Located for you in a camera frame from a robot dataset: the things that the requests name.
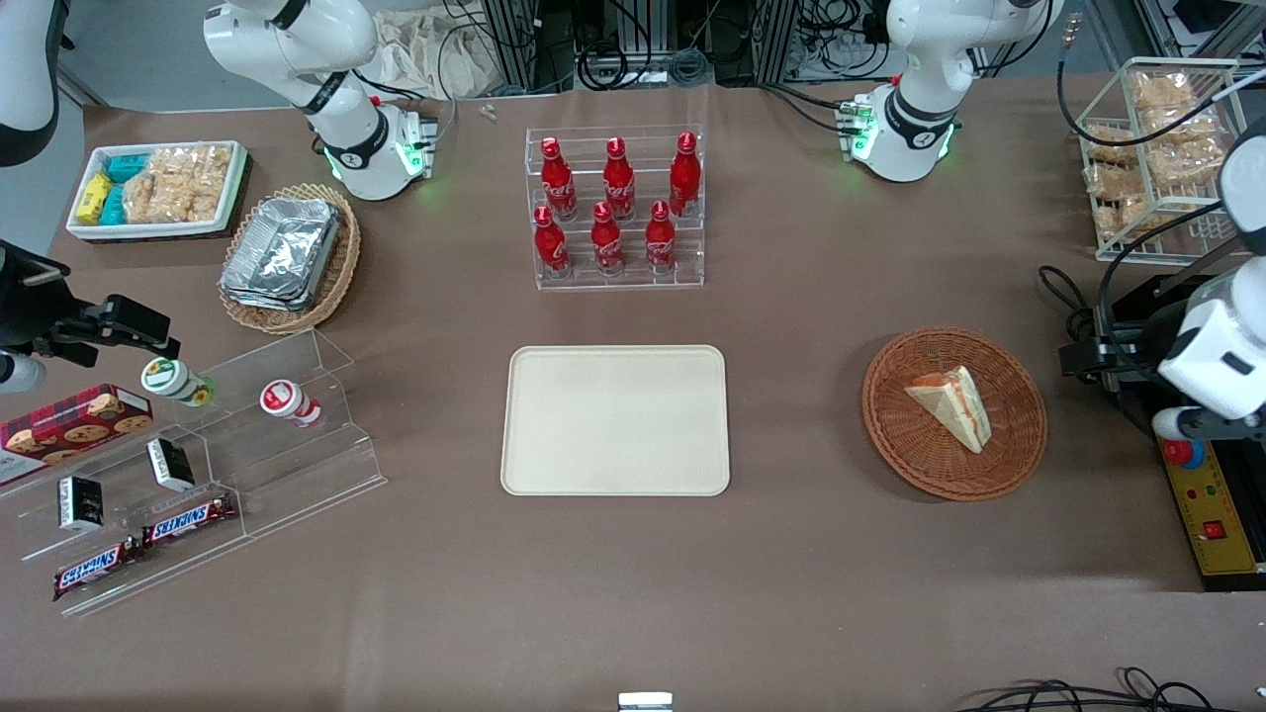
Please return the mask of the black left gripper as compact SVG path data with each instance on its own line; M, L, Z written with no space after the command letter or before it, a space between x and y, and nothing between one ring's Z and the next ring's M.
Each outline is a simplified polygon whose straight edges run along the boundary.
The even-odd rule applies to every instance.
M1158 375L1158 361L1167 353L1170 332L1157 321L1117 321L1114 347L1109 341L1076 341L1058 347L1058 364L1066 378L1100 380L1118 371L1144 379L1158 389L1170 384Z

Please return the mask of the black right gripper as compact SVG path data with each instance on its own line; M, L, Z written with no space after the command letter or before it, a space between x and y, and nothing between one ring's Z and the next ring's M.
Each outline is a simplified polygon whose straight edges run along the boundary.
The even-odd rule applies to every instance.
M24 248L3 242L1 345L19 355L41 355L68 362L96 362L97 348L80 337L84 315L95 304L81 302L66 284L70 269L57 261L44 262ZM170 337L171 321L128 296L105 298L95 308L103 329L116 336L116 345L130 346L154 356L176 360L181 342Z

